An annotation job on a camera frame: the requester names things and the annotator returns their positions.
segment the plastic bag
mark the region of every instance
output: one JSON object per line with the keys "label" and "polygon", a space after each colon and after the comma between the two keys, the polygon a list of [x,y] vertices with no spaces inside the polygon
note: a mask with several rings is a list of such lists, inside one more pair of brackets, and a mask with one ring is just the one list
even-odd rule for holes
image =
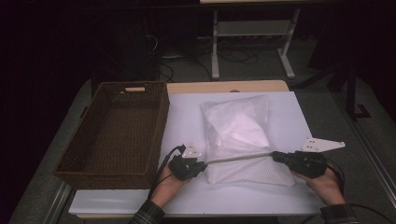
{"label": "plastic bag", "polygon": [[[271,152],[266,135],[267,95],[203,103],[206,161]],[[209,183],[260,182],[293,185],[289,169],[271,157],[209,164]]]}

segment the table surface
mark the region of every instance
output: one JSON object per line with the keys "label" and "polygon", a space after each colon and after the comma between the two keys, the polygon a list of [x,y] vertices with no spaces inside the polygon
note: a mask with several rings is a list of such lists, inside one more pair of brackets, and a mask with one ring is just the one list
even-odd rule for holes
{"label": "table surface", "polygon": [[[204,132],[199,131],[203,129],[199,104],[207,101],[267,94],[272,105],[267,134],[276,150],[292,152],[298,149],[297,145],[303,145],[306,137],[311,137],[294,92],[289,91],[284,81],[172,83],[168,90],[171,106],[160,160],[180,143],[193,142],[197,148],[205,150]],[[78,190],[69,212],[79,217],[130,217],[146,200],[147,194],[145,189]],[[317,214],[322,205],[298,179],[291,187],[247,182],[211,185],[206,175],[200,174],[165,206],[164,211],[169,217],[312,215]]]}
{"label": "table surface", "polygon": [[289,91],[283,80],[168,83],[167,89],[169,93]]}

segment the basket handle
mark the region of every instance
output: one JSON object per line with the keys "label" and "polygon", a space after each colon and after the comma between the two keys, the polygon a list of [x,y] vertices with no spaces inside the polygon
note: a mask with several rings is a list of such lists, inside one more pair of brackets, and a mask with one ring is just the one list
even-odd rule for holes
{"label": "basket handle", "polygon": [[146,91],[146,87],[126,87],[125,91]]}

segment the wicker basket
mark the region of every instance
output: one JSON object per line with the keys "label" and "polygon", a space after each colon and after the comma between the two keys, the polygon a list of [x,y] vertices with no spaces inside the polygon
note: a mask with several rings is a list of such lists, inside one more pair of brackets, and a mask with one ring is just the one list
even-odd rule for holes
{"label": "wicker basket", "polygon": [[164,82],[102,83],[54,174],[74,189],[149,189],[168,109]]}

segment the plaid sleeve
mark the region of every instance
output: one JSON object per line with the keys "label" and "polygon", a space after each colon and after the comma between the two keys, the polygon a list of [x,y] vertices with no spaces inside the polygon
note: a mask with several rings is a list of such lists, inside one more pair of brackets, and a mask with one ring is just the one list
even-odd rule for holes
{"label": "plaid sleeve", "polygon": [[337,204],[320,208],[326,224],[359,223],[350,204]]}
{"label": "plaid sleeve", "polygon": [[129,224],[158,224],[163,216],[165,216],[165,212],[157,204],[146,200]]}

